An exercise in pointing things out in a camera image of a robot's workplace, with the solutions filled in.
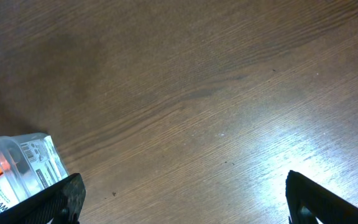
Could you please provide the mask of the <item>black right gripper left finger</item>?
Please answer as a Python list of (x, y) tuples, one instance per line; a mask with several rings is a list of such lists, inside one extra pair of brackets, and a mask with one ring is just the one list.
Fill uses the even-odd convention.
[(86, 189), (74, 173), (0, 213), (0, 224), (79, 224)]

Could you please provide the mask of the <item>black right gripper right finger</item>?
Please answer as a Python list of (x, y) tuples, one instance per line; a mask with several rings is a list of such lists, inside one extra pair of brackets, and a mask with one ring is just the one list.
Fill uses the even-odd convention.
[(290, 170), (285, 196), (290, 224), (358, 224), (358, 208), (299, 172)]

